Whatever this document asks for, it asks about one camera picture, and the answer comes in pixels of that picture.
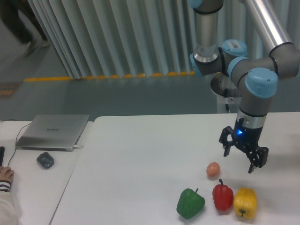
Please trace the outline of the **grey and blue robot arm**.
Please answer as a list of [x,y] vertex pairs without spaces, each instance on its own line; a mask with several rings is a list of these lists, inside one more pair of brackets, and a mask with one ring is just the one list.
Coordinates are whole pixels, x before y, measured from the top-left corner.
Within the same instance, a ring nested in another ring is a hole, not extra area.
[[278,81],[300,74],[300,51],[268,0],[243,2],[269,55],[250,60],[241,42],[227,40],[216,45],[218,12],[221,0],[191,0],[195,12],[196,47],[190,55],[194,72],[210,75],[221,72],[237,88],[241,100],[234,127],[225,127],[219,139],[224,156],[235,146],[250,161],[249,171],[263,167],[268,148],[258,144]]

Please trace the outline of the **white sleeved forearm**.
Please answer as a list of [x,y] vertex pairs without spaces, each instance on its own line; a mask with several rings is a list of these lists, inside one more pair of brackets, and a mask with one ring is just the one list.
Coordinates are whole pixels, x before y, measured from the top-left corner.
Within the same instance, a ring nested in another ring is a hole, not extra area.
[[17,225],[18,216],[16,214],[13,198],[10,192],[10,182],[0,181],[0,224]]

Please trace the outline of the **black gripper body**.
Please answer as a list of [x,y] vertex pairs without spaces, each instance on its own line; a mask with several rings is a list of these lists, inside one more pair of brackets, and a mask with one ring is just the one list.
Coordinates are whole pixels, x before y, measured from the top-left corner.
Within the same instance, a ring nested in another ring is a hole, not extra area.
[[244,118],[236,120],[231,134],[232,146],[235,146],[246,154],[264,152],[264,147],[258,145],[263,126],[259,128],[249,128],[243,125],[244,122]]

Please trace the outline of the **person's hand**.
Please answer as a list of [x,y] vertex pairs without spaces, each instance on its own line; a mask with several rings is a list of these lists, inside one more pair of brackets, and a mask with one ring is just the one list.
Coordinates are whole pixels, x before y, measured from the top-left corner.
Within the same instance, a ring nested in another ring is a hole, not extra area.
[[14,170],[11,167],[0,167],[0,181],[11,183],[14,178]]

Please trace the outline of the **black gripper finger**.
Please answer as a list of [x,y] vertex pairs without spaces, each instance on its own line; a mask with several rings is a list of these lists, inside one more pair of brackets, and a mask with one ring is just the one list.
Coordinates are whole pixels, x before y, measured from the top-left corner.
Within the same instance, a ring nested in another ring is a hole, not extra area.
[[246,156],[250,161],[248,173],[252,173],[255,168],[262,168],[268,158],[269,148],[257,146],[254,149],[246,150]]
[[230,126],[225,127],[220,135],[219,142],[222,144],[224,149],[224,157],[227,157],[230,153],[230,148],[235,145],[235,141],[228,140],[228,137],[232,137],[233,129]]

